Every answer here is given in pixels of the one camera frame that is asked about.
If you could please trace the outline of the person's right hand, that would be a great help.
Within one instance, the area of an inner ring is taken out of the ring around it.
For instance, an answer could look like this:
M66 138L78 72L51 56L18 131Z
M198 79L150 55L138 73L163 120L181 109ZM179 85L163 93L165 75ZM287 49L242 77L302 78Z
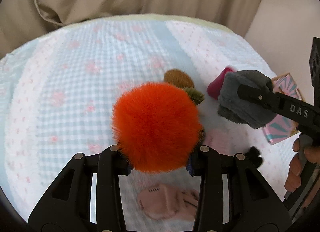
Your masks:
M304 150L304 153L309 162L319 164L319 147L308 146ZM302 164L298 155L295 155L290 162L289 173L284 186L287 191L294 192L300 187L302 183L300 178L301 173Z

